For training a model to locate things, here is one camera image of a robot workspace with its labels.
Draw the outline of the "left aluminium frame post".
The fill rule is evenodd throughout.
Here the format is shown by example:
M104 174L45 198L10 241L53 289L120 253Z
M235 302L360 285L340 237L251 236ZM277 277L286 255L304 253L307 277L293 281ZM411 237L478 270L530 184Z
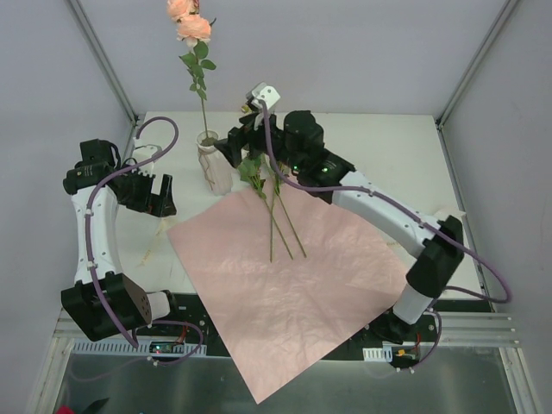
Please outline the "left aluminium frame post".
M139 115L135 111L128 94L124 90L120 79L116 75L116 71L104 50L96 30L91 24L91 20L87 15L82 2L79 0L65 0L64 4L77 23L78 29L83 35L85 42L91 50L91 54L100 69L100 72L103 74L123 113L129 120L130 124L132 126L136 126L139 121Z

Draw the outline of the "right aluminium frame post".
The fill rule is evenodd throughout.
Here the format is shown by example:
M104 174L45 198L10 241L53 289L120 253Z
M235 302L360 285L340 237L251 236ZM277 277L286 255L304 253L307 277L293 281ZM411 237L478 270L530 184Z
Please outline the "right aluminium frame post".
M512 19L516 9L521 3L521 0L507 0L504 1L504 3L502 4L498 14L492 22L492 25L487 30L485 36L483 37L483 40L476 49L474 56L467 64L466 69L461 75L459 82L454 88L443 110L436 118L436 128L438 131L441 131L443 129L448 119L452 116L462 96L465 94L467 88L472 83L477 71L484 63L487 55L491 52L492 47L504 31L509 21Z

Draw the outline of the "red object at bottom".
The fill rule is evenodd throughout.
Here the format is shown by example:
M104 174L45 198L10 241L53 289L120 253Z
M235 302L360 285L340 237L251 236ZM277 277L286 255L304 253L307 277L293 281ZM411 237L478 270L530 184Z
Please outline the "red object at bottom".
M75 411L66 405L62 405L54 414L75 414Z

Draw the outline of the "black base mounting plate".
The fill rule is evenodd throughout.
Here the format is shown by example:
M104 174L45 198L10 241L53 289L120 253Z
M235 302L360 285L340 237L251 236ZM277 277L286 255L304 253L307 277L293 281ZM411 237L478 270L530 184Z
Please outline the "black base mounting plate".
M153 354L162 354L171 350L174 353L182 352L184 346L197 344L203 341L202 354L211 357L228 357L229 351L223 344L214 323L211 321L204 304L196 294L178 294L176 296L177 312L171 315L171 320L193 323L202 331L200 336L190 327L171 324L155 324L152 328L137 330L138 336L155 336L157 339L150 346ZM393 344L392 348L398 351L397 359L407 358L419 361L422 357L422 346L430 346L436 339L436 318L423 316L415 325L413 331L406 337L402 345ZM365 348L379 348L384 343L367 328L361 329L342 345L328 353L324 358L328 361L358 361Z

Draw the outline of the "aluminium frame post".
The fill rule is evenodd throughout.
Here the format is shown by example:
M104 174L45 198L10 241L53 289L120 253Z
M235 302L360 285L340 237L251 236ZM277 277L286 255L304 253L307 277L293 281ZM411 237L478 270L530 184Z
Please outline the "aluminium frame post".
M139 121L139 115L135 111L128 94L124 90L120 79L116 75L116 71L104 50L96 30L91 24L91 20L87 15L82 2L79 0L65 0L64 4L77 23L78 29L83 35L85 42L91 50L91 54L100 69L100 72L103 74L123 113L129 120L130 124L132 126L136 126Z
M441 131L443 129L448 119L452 116L462 96L465 94L467 88L472 83L477 71L484 63L487 55L491 52L492 47L504 31L509 21L512 19L516 9L521 3L521 0L507 0L504 1L504 3L502 4L498 14L492 22L492 25L487 30L485 36L483 37L483 40L476 49L474 56L467 64L466 69L461 75L459 82L454 88L443 110L436 118L436 128L438 131Z

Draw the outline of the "purple wrapping paper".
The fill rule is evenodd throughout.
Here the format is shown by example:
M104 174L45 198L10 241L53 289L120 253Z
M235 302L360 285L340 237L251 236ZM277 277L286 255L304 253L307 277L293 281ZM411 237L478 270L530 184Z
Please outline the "purple wrapping paper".
M250 189L168 237L260 403L398 299L406 268L357 215L291 187L269 213Z

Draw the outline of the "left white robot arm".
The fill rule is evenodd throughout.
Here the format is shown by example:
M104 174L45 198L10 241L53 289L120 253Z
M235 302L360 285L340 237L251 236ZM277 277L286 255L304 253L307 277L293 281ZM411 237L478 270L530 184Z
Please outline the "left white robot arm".
M175 296L168 290L146 292L122 270L116 216L120 207L165 218L175 216L173 178L164 175L160 193L155 176L138 163L146 152L123 162L106 140L80 143L82 159L69 170L63 187L72 200L78 225L78 267L74 285L61 293L64 310L89 340L97 342L150 323L165 336L182 325Z

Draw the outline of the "white ribbed ceramic vase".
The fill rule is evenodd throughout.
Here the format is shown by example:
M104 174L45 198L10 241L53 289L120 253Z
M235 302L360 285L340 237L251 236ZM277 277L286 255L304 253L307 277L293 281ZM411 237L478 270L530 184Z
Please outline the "white ribbed ceramic vase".
M214 146L218 140L218 134L210 129L198 135L198 161L210 191L216 196L224 196L231 192L233 178L228 161Z

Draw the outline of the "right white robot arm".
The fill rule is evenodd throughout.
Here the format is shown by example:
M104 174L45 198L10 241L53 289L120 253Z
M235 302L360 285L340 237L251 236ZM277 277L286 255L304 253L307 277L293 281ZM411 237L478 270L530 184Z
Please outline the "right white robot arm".
M309 194L365 219L414 258L398 300L369 328L395 344L415 335L418 320L441 296L464 258L460 220L424 215L381 192L353 164L325 147L323 127L308 110L287 114L281 127L275 116L262 121L256 113L240 123L215 145L231 166L242 163L243 149L273 155Z

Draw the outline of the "single pink rose stem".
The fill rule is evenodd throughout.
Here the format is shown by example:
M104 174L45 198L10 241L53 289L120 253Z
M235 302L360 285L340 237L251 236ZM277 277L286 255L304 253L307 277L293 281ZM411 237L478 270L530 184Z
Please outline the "single pink rose stem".
M185 64L191 75L190 90L200 99L204 137L200 144L204 147L214 145L216 137L208 129L205 102L207 101L207 87L205 71L214 71L216 65L208 59L212 24L200 15L200 2L188 0L172 0L166 3L166 13L175 24L177 39L184 42L189 51L179 58Z

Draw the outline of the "pink flowers with green leaves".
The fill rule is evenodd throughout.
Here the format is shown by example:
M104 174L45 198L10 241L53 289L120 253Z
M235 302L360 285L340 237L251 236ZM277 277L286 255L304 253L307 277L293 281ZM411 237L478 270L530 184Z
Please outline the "pink flowers with green leaves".
M289 258L291 260L294 259L291 248L275 216L275 207L277 204L279 204L284 213L285 219L292 230L292 234L299 246L301 254L304 258L306 258L307 252L299 238L294 224L292 223L291 217L281 196L283 180L282 178L279 178L276 172L267 164L265 156L258 155L254 157L251 154L247 154L236 170L240 176L241 182L249 185L267 210L269 216L269 261L273 262L274 260L274 233L277 233L279 236L279 239L282 241Z

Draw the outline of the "aluminium extrusion rail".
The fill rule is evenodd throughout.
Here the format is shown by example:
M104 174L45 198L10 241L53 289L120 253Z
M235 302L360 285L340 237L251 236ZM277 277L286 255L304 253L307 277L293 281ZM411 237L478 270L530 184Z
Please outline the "aluminium extrusion rail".
M496 312L439 312L441 341L448 346L520 348L519 331L513 317Z

